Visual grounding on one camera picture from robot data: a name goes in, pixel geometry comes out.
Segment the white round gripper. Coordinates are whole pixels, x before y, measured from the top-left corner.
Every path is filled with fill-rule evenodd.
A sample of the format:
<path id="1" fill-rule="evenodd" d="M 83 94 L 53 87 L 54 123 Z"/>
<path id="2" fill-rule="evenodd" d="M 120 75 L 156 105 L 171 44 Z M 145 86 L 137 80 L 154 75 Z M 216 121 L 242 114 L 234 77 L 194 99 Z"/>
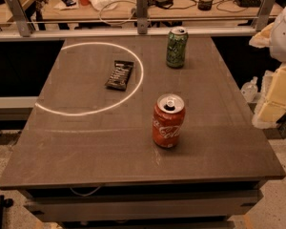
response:
<path id="1" fill-rule="evenodd" d="M 259 129 L 273 128 L 286 114 L 286 7 L 274 24 L 267 25 L 250 39 L 249 45 L 260 49 L 270 46 L 271 57 L 284 62 L 274 73 L 266 72 L 263 76 L 260 99 L 252 119 Z"/>

